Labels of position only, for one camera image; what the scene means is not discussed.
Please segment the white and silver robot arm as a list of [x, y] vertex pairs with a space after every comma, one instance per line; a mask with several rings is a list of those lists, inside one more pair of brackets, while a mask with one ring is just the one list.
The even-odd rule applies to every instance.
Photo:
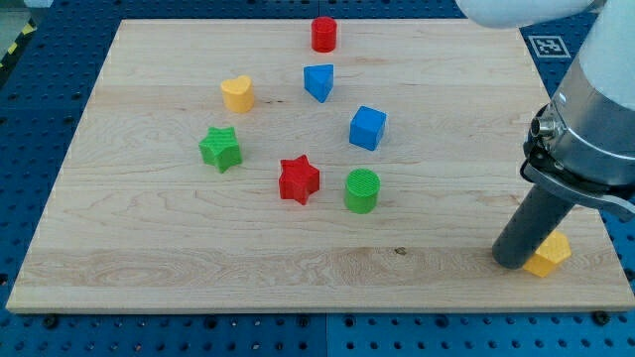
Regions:
[[600, 13], [551, 102], [533, 119], [525, 179], [569, 202], [634, 217], [634, 2], [460, 1], [488, 28], [520, 28]]

